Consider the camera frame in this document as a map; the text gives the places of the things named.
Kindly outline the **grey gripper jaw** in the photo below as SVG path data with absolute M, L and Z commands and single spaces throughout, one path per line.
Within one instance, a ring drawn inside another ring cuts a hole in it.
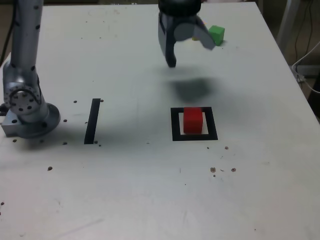
M 197 15 L 184 18 L 182 22 L 178 23 L 174 30 L 174 38 L 177 42 L 195 38 L 208 50 L 212 50 L 216 46 L 204 22 Z
M 177 59 L 174 53 L 174 18 L 160 12 L 158 14 L 158 42 L 169 68 L 175 68 Z

